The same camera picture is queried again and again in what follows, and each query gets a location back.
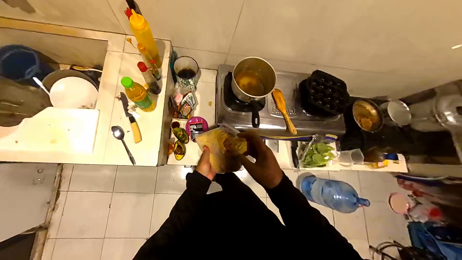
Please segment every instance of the hand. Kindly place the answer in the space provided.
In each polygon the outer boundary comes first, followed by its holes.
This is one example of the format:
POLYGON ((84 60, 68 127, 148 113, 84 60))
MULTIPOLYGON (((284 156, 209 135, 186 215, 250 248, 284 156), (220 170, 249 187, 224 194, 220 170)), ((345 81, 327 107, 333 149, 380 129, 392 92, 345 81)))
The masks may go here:
POLYGON ((248 149, 244 154, 230 151, 231 154, 239 159, 250 176, 261 186, 268 189, 276 187, 282 180, 282 170, 271 149, 255 132, 242 132, 237 136, 247 140, 248 149), (255 158, 255 163, 245 157, 247 154, 255 158))
POLYGON ((196 171, 209 178, 209 180, 213 180, 217 173, 212 169, 212 166, 210 165, 210 149, 205 145, 202 147, 202 149, 203 152, 199 162, 197 163, 196 171))

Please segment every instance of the person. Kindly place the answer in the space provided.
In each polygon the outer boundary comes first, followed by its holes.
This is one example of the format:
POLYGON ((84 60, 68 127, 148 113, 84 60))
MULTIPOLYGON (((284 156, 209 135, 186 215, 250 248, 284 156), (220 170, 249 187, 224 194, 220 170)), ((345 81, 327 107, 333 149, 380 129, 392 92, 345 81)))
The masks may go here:
POLYGON ((186 190, 169 217, 137 252, 134 260, 200 257, 361 259, 279 167, 271 149, 253 132, 238 134, 248 151, 236 156, 278 207, 284 224, 234 173, 216 174, 207 146, 186 190), (250 162, 246 155, 255 158, 250 162), (222 191, 207 194, 212 181, 222 191))

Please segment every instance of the white bowl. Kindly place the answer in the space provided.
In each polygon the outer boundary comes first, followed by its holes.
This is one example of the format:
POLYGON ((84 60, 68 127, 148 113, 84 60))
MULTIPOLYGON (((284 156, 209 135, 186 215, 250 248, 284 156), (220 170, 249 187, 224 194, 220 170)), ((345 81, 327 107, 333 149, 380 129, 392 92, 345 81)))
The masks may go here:
POLYGON ((96 107, 98 91, 90 82, 78 77, 66 77, 55 82, 50 89, 50 101, 54 107, 96 107))

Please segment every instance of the black jacket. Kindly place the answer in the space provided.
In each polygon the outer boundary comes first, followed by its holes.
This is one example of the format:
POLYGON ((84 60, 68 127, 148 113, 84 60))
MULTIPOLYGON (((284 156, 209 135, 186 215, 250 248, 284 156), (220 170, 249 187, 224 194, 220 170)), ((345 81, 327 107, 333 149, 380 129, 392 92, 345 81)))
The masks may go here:
POLYGON ((134 260, 361 259, 287 176, 266 190, 284 225, 235 174, 217 174, 215 181, 223 190, 207 195, 211 181, 197 171, 188 173, 170 216, 134 260))

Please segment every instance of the sauce bottle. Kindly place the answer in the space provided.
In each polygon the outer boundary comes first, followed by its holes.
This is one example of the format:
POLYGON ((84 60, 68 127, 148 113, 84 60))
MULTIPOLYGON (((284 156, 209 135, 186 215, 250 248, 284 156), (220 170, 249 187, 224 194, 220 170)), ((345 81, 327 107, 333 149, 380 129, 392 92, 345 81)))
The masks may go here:
POLYGON ((157 83, 157 80, 154 77, 154 75, 147 70, 146 64, 144 62, 139 62, 137 66, 143 74, 143 78, 145 79, 145 82, 148 86, 148 91, 155 95, 159 95, 162 89, 157 83))
POLYGON ((147 52, 146 46, 144 44, 138 44, 138 51, 141 53, 141 57, 143 58, 144 63, 146 66, 151 66, 150 69, 156 80, 160 80, 161 75, 159 69, 156 66, 156 62, 151 58, 149 53, 147 52))
POLYGON ((162 60, 159 57, 159 50, 157 49, 156 42, 152 37, 151 27, 149 23, 140 14, 135 13, 130 16, 130 28, 135 35, 138 43, 143 44, 151 58, 156 62, 157 67, 162 66, 162 60))
POLYGON ((122 86, 125 88, 125 94, 144 112, 151 112, 156 108, 151 97, 139 83, 134 82, 130 77, 123 77, 122 86))

